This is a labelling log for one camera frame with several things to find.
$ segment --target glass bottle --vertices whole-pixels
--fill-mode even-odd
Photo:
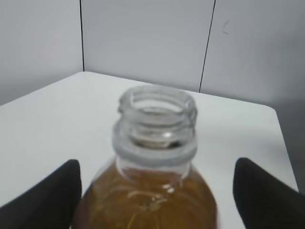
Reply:
[[[191,164],[197,110],[159,86],[128,90],[113,129],[115,159],[79,203],[73,229],[215,229],[216,202]]]

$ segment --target wall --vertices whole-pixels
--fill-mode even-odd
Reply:
[[[276,109],[305,192],[305,1],[219,0],[201,92]]]
[[[2,0],[0,105],[82,71],[78,0]]]
[[[214,0],[83,0],[85,70],[199,91]]]

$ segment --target liquid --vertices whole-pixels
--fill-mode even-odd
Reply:
[[[191,168],[176,173],[112,164],[89,187],[77,208],[73,229],[215,229],[216,203]]]

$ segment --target white table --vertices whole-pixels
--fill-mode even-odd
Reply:
[[[78,73],[0,107],[0,206],[70,158],[85,190],[113,155],[112,126],[121,94],[141,82]],[[216,198],[222,229],[244,228],[232,195],[234,165],[248,157],[297,190],[275,111],[190,92],[199,116],[194,164]]]

